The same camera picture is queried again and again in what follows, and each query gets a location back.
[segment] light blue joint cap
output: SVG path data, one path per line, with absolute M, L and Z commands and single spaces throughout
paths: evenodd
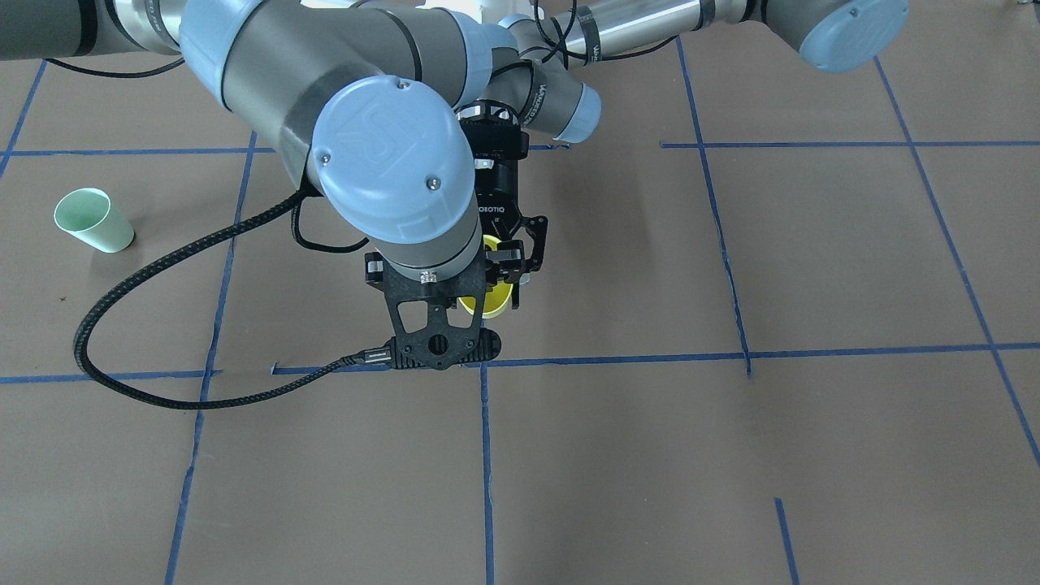
M 602 113 L 603 99 L 599 97 L 599 92 L 582 83 L 581 99 L 578 100 L 574 117 L 555 139 L 570 144 L 586 142 L 599 126 L 599 118 Z
M 528 17 L 527 15 L 510 15 L 504 19 L 498 21 L 498 26 L 502 28 L 510 28 L 518 22 L 521 21 L 532 21 L 535 19 Z
M 799 53 L 821 71 L 851 71 L 895 39 L 909 11 L 908 0 L 853 0 L 821 21 Z
M 380 75 L 340 90 L 318 116 L 310 157 L 333 207 L 383 241 L 430 241 L 473 200 L 466 135 L 444 98 L 418 81 Z
M 462 97 L 452 107 L 459 107 L 475 101 L 491 82 L 491 72 L 494 62 L 491 55 L 492 43 L 484 25 L 477 23 L 468 15 L 447 10 L 462 31 L 462 41 L 466 45 L 466 85 Z
M 224 68 L 242 25 L 263 0 L 188 0 L 181 16 L 181 54 L 224 107 Z

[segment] blue tape line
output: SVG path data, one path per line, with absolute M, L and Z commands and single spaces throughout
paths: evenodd
M 736 295 L 736 280 L 733 278 L 733 266 L 729 261 L 729 251 L 726 248 L 726 235 L 722 229 L 722 217 L 719 213 L 719 202 L 716 200 L 714 183 L 711 180 L 711 169 L 708 166 L 708 152 L 704 148 L 704 134 L 701 132 L 701 120 L 697 115 L 697 100 L 694 98 L 694 85 L 690 80 L 690 70 L 686 68 L 686 54 L 682 48 L 682 39 L 675 39 L 675 47 L 679 51 L 679 67 L 682 69 L 682 79 L 686 83 L 686 97 L 690 99 L 690 113 L 694 121 L 694 132 L 697 134 L 698 151 L 701 154 L 701 167 L 704 169 L 704 182 L 708 188 L 708 202 L 711 204 L 711 217 L 719 232 L 719 248 L 722 250 L 722 263 L 729 279 L 729 290 L 733 298 L 733 313 L 736 317 L 736 331 L 740 337 L 740 350 L 744 352 L 745 366 L 751 376 L 751 352 L 748 349 L 748 335 L 744 329 L 744 315 L 740 314 L 740 300 Z
M 1028 344 L 1005 344 L 997 345 L 1002 351 L 1018 350 L 1040 350 L 1040 342 Z M 775 352 L 751 352 L 752 359 L 792 359 L 809 357 L 856 357 L 856 356 L 886 356 L 886 355 L 922 355 L 922 354 L 948 354 L 948 353 L 971 353 L 989 352 L 990 346 L 984 344 L 963 345 L 963 346 L 919 346 L 900 348 L 844 348 L 834 350 L 791 350 Z M 639 356 L 603 356 L 603 357 L 548 357 L 529 359 L 502 359 L 489 361 L 484 364 L 469 363 L 463 367 L 540 367 L 544 365 L 609 365 L 625 363 L 673 363 L 691 361 L 732 361 L 744 360 L 747 356 L 739 352 L 730 353 L 705 353 L 705 354 L 676 354 L 676 355 L 639 355 Z M 302 376 L 317 372 L 318 367 L 276 367 L 275 376 Z M 363 365 L 345 367 L 337 371 L 337 374 L 349 374 L 355 372 L 388 372 L 389 367 L 384 365 Z
M 1002 352 L 1037 351 L 1040 342 L 997 344 Z M 918 346 L 902 348 L 847 348 L 836 350 L 791 350 L 776 352 L 751 352 L 752 359 L 791 359 L 811 357 L 850 357 L 850 356 L 885 356 L 885 355 L 921 355 L 989 352 L 991 348 L 984 344 L 965 346 Z M 604 365 L 624 363 L 669 363 L 688 361 L 729 361 L 743 360 L 744 354 L 708 353 L 708 354 L 677 354 L 677 355 L 642 355 L 642 356 L 606 356 L 606 357 L 564 357 L 564 358 L 532 358 L 506 359 L 488 362 L 488 367 L 537 367 L 542 365 Z M 466 364 L 464 367 L 479 367 L 478 364 Z M 275 367 L 272 376 L 306 376 L 320 370 L 319 367 Z M 213 376 L 223 371 L 214 370 Z M 362 372 L 392 372 L 386 365 L 355 365 L 336 371 L 337 374 L 353 374 Z M 202 378 L 204 371 L 180 372 L 131 372 L 115 374 L 118 380 L 158 380 L 163 378 Z M 0 377 L 3 384 L 43 384 L 53 382 L 85 382 L 89 380 L 82 374 L 59 374 L 53 376 L 7 376 Z
M 542 365 L 606 365 L 620 363 L 670 363 L 687 361 L 743 360 L 743 353 L 650 355 L 650 356 L 608 356 L 608 357 L 557 357 L 534 359 L 503 359 L 489 361 L 488 367 L 529 367 Z
M 249 190 L 250 175 L 253 172 L 253 154 L 257 146 L 257 134 L 253 132 L 250 136 L 250 146 L 245 154 L 245 168 L 242 170 L 242 182 L 238 187 L 238 203 L 235 205 L 235 224 L 242 221 L 242 206 L 245 204 L 245 193 Z M 231 284 L 231 269 L 235 262 L 235 239 L 231 238 L 228 247 L 228 255 L 224 261 L 224 277 L 220 280 L 220 294 L 217 297 L 216 314 L 213 317 L 213 338 L 210 341 L 209 352 L 206 355 L 206 371 L 203 373 L 202 388 L 199 392 L 199 401 L 206 402 L 209 399 L 209 384 L 215 374 L 216 348 L 220 342 L 220 329 L 224 326 L 224 308 L 228 301 L 228 288 Z M 184 473 L 184 484 L 181 487 L 181 500 L 177 508 L 177 524 L 174 526 L 174 539 L 170 545 L 170 561 L 166 563 L 165 585 L 174 584 L 174 577 L 177 571 L 177 560 L 181 552 L 181 539 L 184 536 L 184 522 L 188 512 L 188 501 L 191 495 L 191 483 L 194 479 L 196 462 L 199 458 L 199 443 L 202 441 L 202 427 L 205 423 L 203 411 L 196 413 L 194 437 L 191 447 L 191 462 Z
M 480 421 L 484 450 L 484 564 L 488 585 L 495 585 L 494 502 L 491 497 L 491 417 L 488 409 L 488 365 L 480 365 Z
M 142 148 L 114 150 L 16 150 L 11 156 L 145 156 L 184 154 L 248 154 L 246 148 Z
M 1002 352 L 1020 350 L 1040 350 L 1040 344 L 997 344 L 996 349 Z
M 194 480 L 194 467 L 199 461 L 199 443 L 202 441 L 202 425 L 205 422 L 202 410 L 196 411 L 194 434 L 191 439 L 191 462 L 184 473 L 181 483 L 181 497 L 177 503 L 177 523 L 174 525 L 174 540 L 170 545 L 170 560 L 166 562 L 164 585 L 174 585 L 174 574 L 177 570 L 177 559 L 181 554 L 181 537 L 184 534 L 184 523 L 187 520 L 188 499 L 191 495 L 191 482 Z
M 40 61 L 40 69 L 36 70 L 36 77 L 32 80 L 32 86 L 29 87 L 29 95 L 25 97 L 25 103 L 22 105 L 22 112 L 18 116 L 18 123 L 15 124 L 15 131 L 10 134 L 10 139 L 7 141 L 7 148 L 4 149 L 4 156 L 0 158 L 0 178 L 7 171 L 7 163 L 10 161 L 10 155 L 15 151 L 15 145 L 18 144 L 18 137 L 22 135 L 22 128 L 25 127 L 25 119 L 29 116 L 29 108 L 32 106 L 32 100 L 36 97 L 36 90 L 40 88 L 40 81 L 44 78 L 44 72 L 47 71 L 47 61 Z
M 918 147 L 964 148 L 964 147 L 1037 147 L 1040 141 L 963 141 L 912 143 Z M 907 142 L 805 142 L 805 143 L 705 143 L 706 149 L 756 149 L 756 148 L 906 148 Z M 699 149 L 694 143 L 660 143 L 662 149 Z
M 950 232 L 950 226 L 946 224 L 946 219 L 942 214 L 942 209 L 939 208 L 939 200 L 935 197 L 935 189 L 932 187 L 932 181 L 928 178 L 928 173 L 925 171 L 925 163 L 921 161 L 920 153 L 917 152 L 917 147 L 913 143 L 913 138 L 910 135 L 910 128 L 907 126 L 906 119 L 903 116 L 903 110 L 900 108 L 899 101 L 895 99 L 895 92 L 892 91 L 892 85 L 888 81 L 888 76 L 885 75 L 885 69 L 881 66 L 881 59 L 874 57 L 874 65 L 878 69 L 878 75 L 881 76 L 881 82 L 885 86 L 885 92 L 888 93 L 888 99 L 892 103 L 892 109 L 895 110 L 895 118 L 900 121 L 900 127 L 903 128 L 903 135 L 906 136 L 907 146 L 910 148 L 910 153 L 913 155 L 914 163 L 917 164 L 917 172 L 920 173 L 920 179 L 925 183 L 925 190 L 928 192 L 928 199 L 932 203 L 932 210 L 935 212 L 935 219 L 939 222 L 939 227 L 942 229 L 942 236 L 946 240 L 946 247 L 950 248 L 950 253 L 954 257 L 954 262 L 957 264 L 957 271 L 961 275 L 961 281 L 964 283 L 964 289 L 968 294 L 968 299 L 971 301 L 971 308 L 974 309 L 976 317 L 979 319 L 979 325 L 982 327 L 982 331 L 986 336 L 986 342 L 989 344 L 990 352 L 993 354 L 993 360 L 996 362 L 996 368 L 1000 373 L 1000 379 L 1004 381 L 1004 387 L 1008 391 L 1008 397 L 1011 399 L 1011 404 L 1015 409 L 1015 414 L 1018 416 L 1018 423 L 1022 427 L 1022 432 L 1025 434 L 1025 440 L 1030 444 L 1030 449 L 1033 451 L 1033 459 L 1036 461 L 1037 466 L 1040 466 L 1040 447 L 1037 446 L 1036 437 L 1033 435 L 1033 429 L 1030 427 L 1030 422 L 1025 417 L 1025 412 L 1022 410 L 1022 405 L 1018 401 L 1018 395 L 1015 392 L 1015 387 L 1011 383 L 1011 378 L 1008 376 L 1008 371 L 1004 366 L 1004 359 L 1000 357 L 1000 351 L 993 340 L 993 334 L 989 329 L 989 324 L 986 323 L 986 317 L 982 312 L 982 305 L 979 303 L 978 297 L 976 297 L 974 288 L 971 286 L 971 280 L 968 278 L 967 269 L 964 266 L 963 260 L 961 260 L 961 255 L 957 251 L 957 246 L 954 244 L 954 237 Z
M 165 380 L 202 378 L 202 370 L 186 370 L 181 372 L 127 372 L 112 374 L 116 380 Z M 83 374 L 57 374 L 54 376 L 0 376 L 2 384 L 50 384 L 55 382 L 87 382 L 90 378 Z
M 783 550 L 787 555 L 787 570 L 790 573 L 790 584 L 799 585 L 798 563 L 795 562 L 795 549 L 790 544 L 790 531 L 787 530 L 787 513 L 783 509 L 783 500 L 773 499 L 777 507 L 777 519 L 780 522 L 780 535 L 783 536 Z
M 962 142 L 914 142 L 919 147 L 1035 147 L 1040 141 L 962 141 Z
M 779 352 L 751 352 L 754 359 L 790 359 L 797 357 L 849 357 L 873 355 L 917 355 L 988 352 L 989 346 L 921 346 L 911 348 L 850 348 L 841 350 L 795 350 Z

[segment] black cable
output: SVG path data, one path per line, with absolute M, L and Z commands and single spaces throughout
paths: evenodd
M 228 399 L 228 400 L 217 400 L 213 402 L 185 402 L 179 400 L 171 400 L 162 397 L 157 397 L 155 395 L 150 395 L 146 391 L 138 390 L 132 386 L 124 384 L 119 380 L 115 380 L 111 376 L 105 374 L 101 370 L 98 370 L 94 362 L 90 361 L 89 355 L 87 355 L 87 346 L 90 342 L 90 334 L 94 333 L 95 327 L 101 321 L 101 317 L 112 308 L 115 303 L 126 297 L 131 290 L 137 288 L 141 284 L 148 282 L 155 276 L 161 274 L 162 272 L 183 262 L 184 260 L 199 254 L 200 252 L 207 250 L 220 244 L 222 241 L 227 241 L 236 235 L 243 234 L 248 231 L 254 230 L 260 226 L 268 224 L 276 219 L 288 213 L 296 206 L 296 203 L 303 201 L 312 194 L 309 189 L 312 189 L 310 185 L 301 189 L 292 195 L 292 197 L 286 199 L 285 201 L 279 203 L 278 205 L 271 207 L 270 209 L 250 218 L 239 224 L 229 226 L 219 230 L 217 232 L 211 233 L 201 239 L 197 239 L 187 246 L 166 254 L 162 258 L 152 262 L 151 264 L 145 266 L 144 269 L 132 274 L 129 278 L 123 282 L 115 285 L 114 288 L 108 291 L 104 297 L 94 305 L 86 316 L 83 317 L 83 322 L 79 325 L 79 329 L 76 331 L 76 338 L 73 342 L 73 354 L 76 357 L 76 364 L 79 368 L 83 371 L 84 374 L 90 377 L 94 381 L 99 384 L 106 386 L 120 392 L 122 395 L 128 396 L 132 399 L 139 400 L 141 402 L 161 406 L 163 408 L 172 408 L 175 410 L 213 410 L 217 408 L 231 408 L 235 406 L 244 406 L 246 404 L 254 404 L 257 402 L 262 402 L 265 400 L 270 400 L 272 398 L 278 398 L 280 396 L 289 393 L 295 389 L 298 389 L 311 382 L 332 374 L 333 372 L 344 367 L 347 365 L 354 365 L 359 362 L 359 360 L 364 360 L 364 352 L 360 352 L 350 356 L 344 356 L 336 361 L 326 365 L 324 367 L 314 372 L 313 374 L 304 376 L 298 380 L 294 380 L 284 386 L 279 386 L 272 390 L 267 390 L 265 392 L 259 392 L 251 396 Z
M 676 39 L 678 39 L 678 35 L 673 36 L 671 39 L 666 39 L 665 41 L 661 41 L 659 44 L 654 45 L 653 47 L 650 47 L 649 49 L 643 49 L 642 51 L 635 51 L 634 53 L 625 53 L 624 55 L 614 55 L 614 56 L 609 56 L 609 57 L 603 57 L 602 60 L 604 60 L 604 61 L 623 61 L 625 59 L 630 59 L 630 58 L 633 58 L 633 57 L 642 57 L 643 55 L 649 55 L 650 53 L 652 53 L 654 51 L 659 51 L 659 50 L 664 49 L 665 47 L 668 47 L 672 43 L 672 41 L 675 41 Z
M 538 14 L 538 3 L 539 3 L 539 1 L 540 0 L 535 0 L 535 23 L 538 24 L 538 30 L 539 30 L 539 32 L 542 33 L 542 37 L 545 39 L 546 37 L 546 35 L 545 35 L 545 29 L 543 29 L 542 25 L 539 23 L 539 21 L 542 20 L 541 15 Z M 565 30 L 560 35 L 560 42 L 558 43 L 550 43 L 550 47 L 552 48 L 552 50 L 549 51 L 548 55 L 545 55 L 544 57 L 542 57 L 542 62 L 543 63 L 549 62 L 549 59 L 551 59 L 552 57 L 556 56 L 556 53 L 560 52 L 560 46 L 561 45 L 565 46 L 564 54 L 567 55 L 567 56 L 570 56 L 568 54 L 569 52 L 566 50 L 567 37 L 571 34 L 571 30 L 574 30 L 574 23 L 576 23 L 577 20 L 578 20 L 578 0 L 571 0 L 571 20 L 570 20 L 569 23 L 567 23 L 567 30 Z M 558 23 L 556 24 L 556 32 L 560 32 L 560 24 Z
M 163 74 L 167 71 L 177 69 L 184 65 L 184 59 L 177 59 L 174 62 L 166 63 L 162 67 L 158 67 L 149 71 L 141 71 L 137 73 L 116 73 L 112 71 L 97 71 L 94 69 L 83 69 L 81 67 L 76 67 L 74 65 L 69 65 L 64 61 L 59 61 L 58 59 L 44 59 L 51 65 L 56 65 L 61 69 L 68 69 L 69 71 L 75 71 L 76 73 L 82 73 L 84 75 L 93 75 L 95 77 L 107 77 L 109 79 L 144 79 L 146 77 L 154 77 L 156 75 Z
M 540 7 L 539 7 L 539 2 L 541 2 L 541 0 L 535 0 L 535 6 L 534 6 L 535 7 L 535 26 L 538 27 L 538 32 L 539 32 L 539 34 L 542 35 L 542 41 L 545 41 L 546 45 L 548 45 L 549 48 L 552 49 L 553 51 L 563 52 L 567 56 L 574 57 L 576 59 L 587 59 L 588 58 L 587 55 L 580 55 L 578 53 L 574 53 L 572 51 L 568 51 L 566 48 L 562 49 L 560 47 L 560 43 L 556 43 L 553 40 L 549 39 L 549 35 L 545 32 L 545 27 L 542 26 L 542 16 L 540 14 L 541 10 L 540 10 Z M 578 2 L 577 2 L 577 0 L 572 0 L 571 1 L 571 23 L 573 23 L 575 21 L 575 19 L 577 18 L 577 11 L 578 11 Z M 561 39 L 561 42 L 566 47 L 566 45 L 567 45 L 567 37 L 565 36 L 564 39 Z
M 494 79 L 494 78 L 498 77 L 499 75 L 509 73 L 510 71 L 513 71 L 514 69 L 520 69 L 521 67 L 526 67 L 526 68 L 534 69 L 535 63 L 532 61 L 527 60 L 527 59 L 523 59 L 523 60 L 519 60 L 519 61 L 514 61 L 514 62 L 511 62 L 510 65 L 502 66 L 502 67 L 496 69 L 494 71 L 494 73 L 491 74 L 491 78 Z
M 361 250 L 365 246 L 368 246 L 367 237 L 361 238 L 361 241 L 353 246 L 326 246 L 324 244 L 317 244 L 315 241 L 311 241 L 306 237 L 304 237 L 304 234 L 301 233 L 300 231 L 300 214 L 304 209 L 304 201 L 306 200 L 307 200 L 306 197 L 304 199 L 301 199 L 296 203 L 295 207 L 292 208 L 292 214 L 289 215 L 290 220 L 289 224 L 292 228 L 292 239 L 294 239 L 296 244 L 301 245 L 302 247 L 308 250 L 314 250 L 315 252 L 326 252 L 329 254 L 350 254 L 352 252 L 357 252 L 358 250 Z
M 556 43 L 556 42 L 552 41 L 551 39 L 549 39 L 549 35 L 545 32 L 545 28 L 542 26 L 542 17 L 539 15 L 539 2 L 541 2 L 541 0 L 535 0 L 535 25 L 538 26 L 538 32 L 542 35 L 542 41 L 544 41 L 553 50 L 553 52 L 549 54 L 549 57 L 546 58 L 545 60 L 543 60 L 542 62 L 548 61 L 548 59 L 551 58 L 552 55 L 554 55 L 556 51 L 561 51 L 561 52 L 565 53 L 567 56 L 574 57 L 576 59 L 586 59 L 586 60 L 588 60 L 588 58 L 589 58 L 588 55 L 580 55 L 578 53 L 574 53 L 574 52 L 568 51 L 567 49 L 562 49 L 560 43 Z M 567 31 L 564 33 L 564 36 L 561 40 L 561 43 L 563 43 L 564 45 L 567 44 L 567 36 L 571 33 L 571 27 L 574 26 L 574 21 L 575 21 L 575 19 L 577 17 L 577 6 L 578 6 L 577 0 L 573 0 L 571 4 L 572 4 L 572 8 L 571 8 L 571 24 L 567 27 Z M 678 35 L 672 36 L 671 39 L 667 39 L 667 40 L 660 42 L 659 44 L 654 45 L 653 47 L 650 47 L 649 49 L 643 49 L 642 51 L 635 51 L 634 53 L 625 53 L 623 55 L 607 56 L 607 57 L 603 57 L 600 60 L 604 60 L 604 61 L 622 61 L 622 60 L 630 59 L 630 58 L 634 58 L 634 57 L 642 57 L 643 55 L 649 55 L 650 53 L 652 53 L 654 51 L 659 51 L 660 49 L 664 49 L 665 47 L 667 47 L 670 43 L 672 43 L 676 39 L 678 39 Z

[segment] mint green paper cup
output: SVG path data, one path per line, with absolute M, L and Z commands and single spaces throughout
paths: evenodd
M 119 252 L 133 241 L 133 226 L 98 188 L 80 188 L 61 198 L 54 223 L 102 252 Z

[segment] yellow cup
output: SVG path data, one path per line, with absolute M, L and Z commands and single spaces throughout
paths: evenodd
M 484 245 L 492 250 L 498 250 L 498 245 L 501 243 L 502 240 L 493 235 L 484 234 Z M 484 296 L 484 319 L 494 319 L 505 312 L 505 309 L 510 306 L 510 299 L 513 298 L 513 286 L 512 284 L 501 282 L 496 284 L 491 289 L 491 292 Z M 476 311 L 476 299 L 463 297 L 459 299 L 459 302 L 462 303 L 463 308 L 469 314 L 473 314 Z

